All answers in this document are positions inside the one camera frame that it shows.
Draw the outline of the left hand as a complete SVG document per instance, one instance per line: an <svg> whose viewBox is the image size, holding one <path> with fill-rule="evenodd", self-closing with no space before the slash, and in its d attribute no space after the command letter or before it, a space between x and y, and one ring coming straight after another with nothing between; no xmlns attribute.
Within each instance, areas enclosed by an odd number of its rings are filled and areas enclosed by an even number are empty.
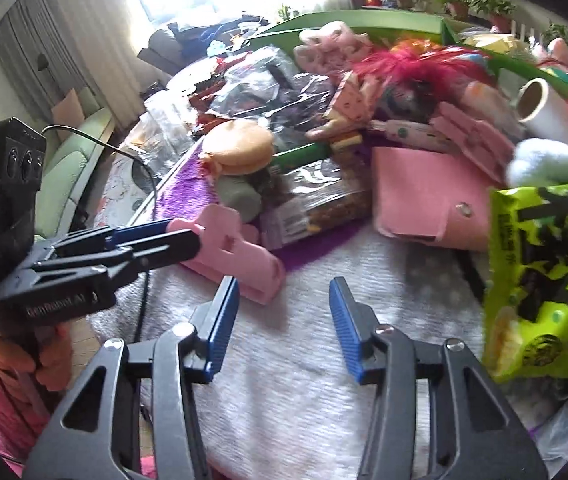
<svg viewBox="0 0 568 480"><path fill-rule="evenodd" d="M34 374L36 382L49 392L62 393L70 384L72 345L69 324L58 324L54 334L40 344L39 363L18 344L0 337L0 377L7 392L21 404L30 405L22 386L14 375L17 372Z"/></svg>

